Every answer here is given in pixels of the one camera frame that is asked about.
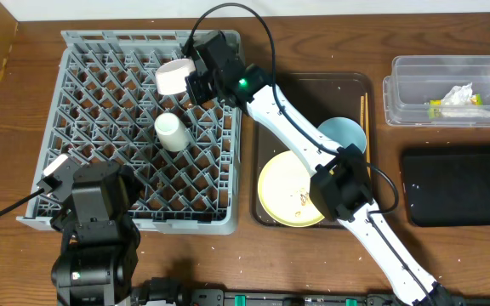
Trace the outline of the pink bowl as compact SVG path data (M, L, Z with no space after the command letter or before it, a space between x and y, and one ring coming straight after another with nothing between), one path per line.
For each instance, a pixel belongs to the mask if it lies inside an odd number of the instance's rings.
M161 65L155 72L158 93L172 95L185 92L185 79L195 71L192 59L175 59Z

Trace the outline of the white cup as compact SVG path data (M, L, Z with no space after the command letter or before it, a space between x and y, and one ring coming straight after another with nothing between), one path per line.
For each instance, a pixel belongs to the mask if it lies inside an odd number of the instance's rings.
M165 150L178 152L190 143L185 124L173 113L164 112L157 117L154 128L162 147Z

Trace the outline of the light blue saucer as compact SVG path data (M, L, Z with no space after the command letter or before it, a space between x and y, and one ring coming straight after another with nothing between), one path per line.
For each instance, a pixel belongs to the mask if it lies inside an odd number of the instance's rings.
M362 153L367 148L367 137L361 126L350 118L333 117L321 123L318 130L344 148L356 146Z

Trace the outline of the green snack wrapper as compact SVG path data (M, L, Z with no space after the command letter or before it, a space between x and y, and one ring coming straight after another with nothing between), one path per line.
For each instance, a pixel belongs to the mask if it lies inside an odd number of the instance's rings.
M473 104L475 106L482 106L483 105L480 94L472 95L470 98L470 102L471 102L471 104ZM430 101L430 108L428 110L428 117L430 119L444 117L444 115L442 114L442 111L440 109L441 105L442 105L442 101L440 99Z

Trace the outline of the white tissue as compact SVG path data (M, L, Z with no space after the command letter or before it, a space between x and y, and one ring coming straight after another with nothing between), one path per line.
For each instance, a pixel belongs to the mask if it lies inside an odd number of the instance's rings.
M486 110L483 105L475 106L471 104L470 98L474 94L473 83L470 82L462 86L454 86L441 99L440 109L444 117L447 118L490 118L490 110Z

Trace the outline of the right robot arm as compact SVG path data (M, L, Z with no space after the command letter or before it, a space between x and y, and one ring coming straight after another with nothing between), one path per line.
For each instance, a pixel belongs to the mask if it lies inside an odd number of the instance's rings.
M310 175L309 197L316 209L360 241L402 303L453 304L447 289L418 264L386 222L368 174L377 168L365 161L361 150L321 133L288 102L275 77L244 64L222 31L190 35L182 52L195 65L185 79L192 101L222 99L278 137Z

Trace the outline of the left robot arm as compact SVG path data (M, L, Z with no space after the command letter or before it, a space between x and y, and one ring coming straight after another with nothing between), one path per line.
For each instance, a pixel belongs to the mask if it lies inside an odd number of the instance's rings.
M103 161L62 166L56 196L63 201L50 220L62 234L51 280L58 305L118 305L132 292L140 232L129 208L143 184L134 170Z

